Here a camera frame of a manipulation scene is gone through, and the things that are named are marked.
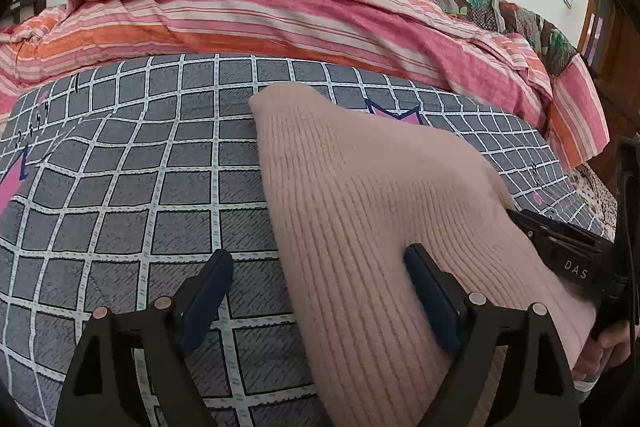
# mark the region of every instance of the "wooden headboard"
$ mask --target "wooden headboard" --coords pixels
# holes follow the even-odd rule
[[[578,51],[594,76],[611,137],[589,165],[616,194],[618,138],[640,133],[640,34],[618,0],[589,0]]]
[[[2,14],[0,28],[19,24],[29,17],[37,15],[47,7],[47,0],[15,0],[9,9]]]

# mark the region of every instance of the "pink sweater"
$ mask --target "pink sweater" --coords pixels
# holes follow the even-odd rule
[[[312,87],[250,100],[264,191],[318,393],[337,427],[415,427],[451,359],[402,263],[422,243],[467,291],[544,303],[571,366],[595,309],[540,261],[482,155],[450,132],[337,107]],[[481,407],[498,381],[495,357]]]

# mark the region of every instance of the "screw head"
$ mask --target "screw head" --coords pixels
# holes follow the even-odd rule
[[[96,308],[94,310],[94,312],[92,313],[94,319],[103,319],[107,316],[108,313],[108,309],[105,308],[104,306],[100,306],[99,308]]]
[[[484,306],[486,304],[486,297],[480,292],[469,293],[469,301],[476,306]]]
[[[536,302],[531,308],[536,315],[540,315],[541,317],[544,317],[546,315],[546,306],[544,304]]]
[[[171,297],[167,297],[166,295],[163,297],[158,297],[154,302],[154,306],[157,310],[165,310],[169,306],[171,306]]]

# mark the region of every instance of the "floral patterned blanket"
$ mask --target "floral patterned blanket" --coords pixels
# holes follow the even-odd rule
[[[450,16],[502,34],[527,39],[551,76],[559,76],[578,51],[551,22],[505,0],[432,0]]]

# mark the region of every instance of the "blue gripper pad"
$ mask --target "blue gripper pad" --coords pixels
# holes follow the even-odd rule
[[[176,306],[178,316],[175,317],[180,331],[178,349],[184,357],[204,340],[211,321],[218,313],[220,302],[231,286],[233,274],[231,254],[216,250],[200,273],[186,279],[176,292],[176,296],[181,294],[180,297],[184,297],[182,306]]]
[[[427,314],[438,345],[455,357],[466,324],[466,292],[450,273],[441,271],[420,244],[404,252],[404,265]]]

